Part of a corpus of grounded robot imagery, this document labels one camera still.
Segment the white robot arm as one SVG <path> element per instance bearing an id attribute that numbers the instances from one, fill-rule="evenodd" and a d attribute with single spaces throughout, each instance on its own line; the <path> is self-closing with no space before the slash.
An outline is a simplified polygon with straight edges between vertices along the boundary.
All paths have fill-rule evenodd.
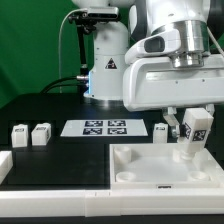
<path id="1" fill-rule="evenodd" d="M 129 28 L 135 44 L 118 59 L 113 79 L 106 63 L 119 49 L 105 49 L 100 25 L 94 38 L 95 64 L 84 97 L 91 102 L 121 101 L 130 111 L 162 109 L 177 129 L 178 107 L 224 102 L 224 53 L 212 55 L 207 26 L 221 0 L 72 0 L 89 18 L 107 15 L 109 6 L 129 8 Z"/>

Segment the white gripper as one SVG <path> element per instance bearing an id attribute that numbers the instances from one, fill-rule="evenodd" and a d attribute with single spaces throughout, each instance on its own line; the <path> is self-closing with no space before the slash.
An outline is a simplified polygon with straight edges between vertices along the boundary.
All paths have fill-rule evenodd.
<path id="1" fill-rule="evenodd" d="M 163 108 L 174 138 L 180 136 L 175 107 L 207 104 L 213 116 L 213 104 L 224 102 L 224 56 L 212 54 L 201 67 L 182 66 L 169 56 L 180 47 L 180 32 L 174 28 L 138 41 L 125 55 L 123 76 L 124 106 L 130 111 Z"/>

